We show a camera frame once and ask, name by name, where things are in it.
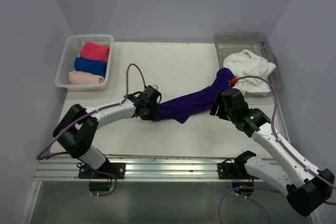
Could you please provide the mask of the purple towel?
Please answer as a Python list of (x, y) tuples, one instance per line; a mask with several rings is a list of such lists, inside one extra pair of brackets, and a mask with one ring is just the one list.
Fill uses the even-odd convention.
[(157, 106), (155, 120), (175, 120), (183, 124), (190, 116), (209, 111), (217, 94), (230, 89), (230, 81), (234, 77), (229, 69), (219, 69), (214, 82), (210, 86), (160, 103)]

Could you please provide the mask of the pink red towel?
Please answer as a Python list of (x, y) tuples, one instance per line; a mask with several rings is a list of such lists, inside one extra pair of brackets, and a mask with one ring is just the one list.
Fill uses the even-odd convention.
[(108, 45), (96, 44), (94, 42), (85, 42), (80, 50), (80, 57), (92, 61), (108, 62), (110, 47)]

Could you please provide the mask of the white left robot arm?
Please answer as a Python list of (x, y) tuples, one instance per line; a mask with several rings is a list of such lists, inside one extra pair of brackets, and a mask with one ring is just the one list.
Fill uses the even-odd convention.
[(75, 159), (84, 162), (97, 178), (110, 173), (110, 162), (92, 142), (96, 131), (119, 120), (139, 117), (145, 121), (156, 119), (161, 93), (152, 86), (127, 94), (123, 99), (102, 106), (84, 108), (75, 104), (61, 119), (53, 137)]

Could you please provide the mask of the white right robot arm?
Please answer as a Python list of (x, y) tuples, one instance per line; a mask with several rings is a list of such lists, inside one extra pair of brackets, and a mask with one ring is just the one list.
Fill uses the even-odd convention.
[(260, 109), (249, 108), (238, 89), (216, 95), (210, 114), (230, 121), (247, 137), (262, 146), (278, 163), (274, 167), (251, 151), (238, 155), (234, 162), (222, 162), (219, 171), (233, 172), (240, 178), (248, 175), (268, 183), (283, 195), (300, 215), (308, 216), (332, 194), (335, 176), (304, 158), (275, 129), (271, 119)]

